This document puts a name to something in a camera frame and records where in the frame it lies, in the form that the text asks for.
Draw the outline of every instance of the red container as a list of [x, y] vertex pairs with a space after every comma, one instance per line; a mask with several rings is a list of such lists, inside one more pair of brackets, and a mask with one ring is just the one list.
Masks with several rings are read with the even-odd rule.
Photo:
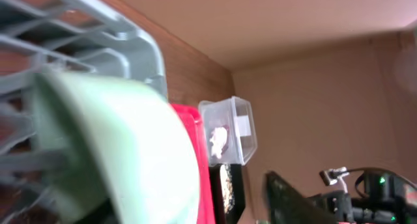
[[171, 104], [187, 129], [194, 147], [195, 156], [200, 171], [200, 204], [197, 224], [213, 224], [214, 209], [211, 195], [209, 162], [207, 160], [206, 140], [204, 136], [203, 119], [194, 107]]

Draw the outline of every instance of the gray plastic dish rack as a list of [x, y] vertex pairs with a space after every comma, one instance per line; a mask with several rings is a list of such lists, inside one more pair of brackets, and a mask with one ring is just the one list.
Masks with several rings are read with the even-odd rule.
[[[48, 64], [135, 79], [167, 95], [161, 51], [136, 24], [99, 0], [34, 2], [0, 0], [0, 52], [6, 52], [0, 60], [27, 60], [12, 63], [20, 66], [7, 67], [8, 72], [0, 70], [0, 102], [30, 88], [28, 73]], [[74, 25], [80, 18], [83, 23]], [[0, 154], [34, 134], [27, 126], [27, 115], [5, 103], [0, 104], [0, 118], [14, 121], [17, 128], [0, 140]]]

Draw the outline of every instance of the transparent plastic box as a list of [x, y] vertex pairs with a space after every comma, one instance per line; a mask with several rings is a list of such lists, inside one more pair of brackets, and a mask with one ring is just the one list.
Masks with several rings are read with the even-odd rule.
[[202, 101], [203, 117], [210, 166], [219, 163], [246, 165], [257, 148], [252, 107], [249, 101], [236, 96], [220, 102]]

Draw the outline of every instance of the beige wall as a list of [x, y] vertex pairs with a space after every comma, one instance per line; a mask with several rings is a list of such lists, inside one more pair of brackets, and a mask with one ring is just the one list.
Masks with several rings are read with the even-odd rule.
[[417, 178], [412, 162], [403, 160], [417, 151], [417, 109], [392, 75], [397, 38], [234, 73], [257, 130], [259, 148], [247, 166], [256, 218], [267, 217], [261, 189], [269, 169], [304, 195], [329, 191], [318, 175], [327, 168], [377, 166]]

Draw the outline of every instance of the black container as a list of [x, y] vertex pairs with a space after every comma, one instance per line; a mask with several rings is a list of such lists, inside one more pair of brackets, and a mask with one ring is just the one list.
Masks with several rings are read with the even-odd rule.
[[210, 183], [214, 205], [214, 216], [217, 224], [236, 224], [245, 207], [245, 192], [243, 186], [242, 166], [230, 165], [231, 183], [235, 205], [227, 214], [224, 212], [222, 183], [220, 182], [220, 167], [217, 165], [210, 168]]

